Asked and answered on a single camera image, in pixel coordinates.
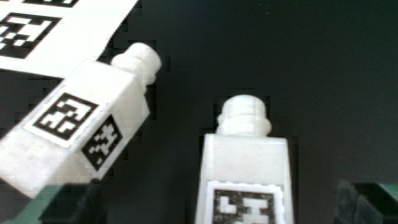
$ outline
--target black background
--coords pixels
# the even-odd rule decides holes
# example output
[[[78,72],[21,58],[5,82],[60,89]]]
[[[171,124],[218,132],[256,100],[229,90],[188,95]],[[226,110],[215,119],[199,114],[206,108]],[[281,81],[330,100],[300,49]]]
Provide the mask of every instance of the black background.
[[[103,62],[135,41],[163,68],[153,115],[103,181],[108,223],[194,223],[201,136],[240,93],[266,101],[270,136],[291,143],[297,223],[332,223],[338,180],[398,181],[396,1],[144,0]],[[57,83],[2,72],[4,133]],[[2,184],[0,220],[27,202]]]

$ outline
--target qr-like marker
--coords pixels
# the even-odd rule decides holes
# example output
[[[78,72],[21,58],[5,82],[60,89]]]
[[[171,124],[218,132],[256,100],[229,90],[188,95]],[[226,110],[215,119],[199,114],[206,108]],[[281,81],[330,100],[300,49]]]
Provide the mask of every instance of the qr-like marker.
[[[82,149],[85,158],[96,170],[99,170],[107,162],[121,139],[123,135],[110,115]]]
[[[60,7],[73,7],[78,0],[25,0],[23,3],[60,6]]]
[[[94,103],[64,93],[34,122],[34,126],[69,140],[96,107]]]
[[[0,55],[25,58],[60,18],[11,13],[0,21]]]
[[[275,224],[274,194],[215,190],[213,224]]]

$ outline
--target cylindrical knob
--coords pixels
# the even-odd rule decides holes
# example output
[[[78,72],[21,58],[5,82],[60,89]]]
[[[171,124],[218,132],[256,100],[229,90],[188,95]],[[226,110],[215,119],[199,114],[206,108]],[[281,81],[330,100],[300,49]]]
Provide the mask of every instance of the cylindrical knob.
[[[259,137],[270,133],[265,104],[250,95],[238,95],[226,101],[217,120],[218,134]]]
[[[135,43],[126,52],[114,57],[110,64],[140,76],[146,89],[146,85],[155,82],[155,73],[162,66],[160,57],[151,47],[142,43]]]

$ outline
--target fiducial marker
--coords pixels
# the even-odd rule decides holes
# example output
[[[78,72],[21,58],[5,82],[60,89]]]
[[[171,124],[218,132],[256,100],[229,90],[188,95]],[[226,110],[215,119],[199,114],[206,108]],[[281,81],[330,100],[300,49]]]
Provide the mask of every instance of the fiducial marker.
[[[28,197],[101,179],[149,115],[160,58],[135,43],[112,66],[87,60],[0,141],[0,178]]]
[[[195,224],[293,224],[288,144],[268,132],[261,100],[234,96],[204,138]]]

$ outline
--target printed pattern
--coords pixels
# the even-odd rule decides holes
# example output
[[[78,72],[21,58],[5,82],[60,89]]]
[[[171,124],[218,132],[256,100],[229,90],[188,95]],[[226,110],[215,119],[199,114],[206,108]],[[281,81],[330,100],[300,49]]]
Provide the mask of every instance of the printed pattern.
[[[23,3],[60,6],[60,7],[73,7],[78,0],[25,0]]]
[[[105,164],[121,139],[123,135],[110,115],[82,149],[85,158],[96,170],[99,170]]]
[[[11,13],[0,21],[0,55],[25,58],[60,18]]]
[[[215,189],[213,224],[275,224],[274,194]]]
[[[34,126],[64,140],[82,126],[98,105],[64,93],[44,111]]]

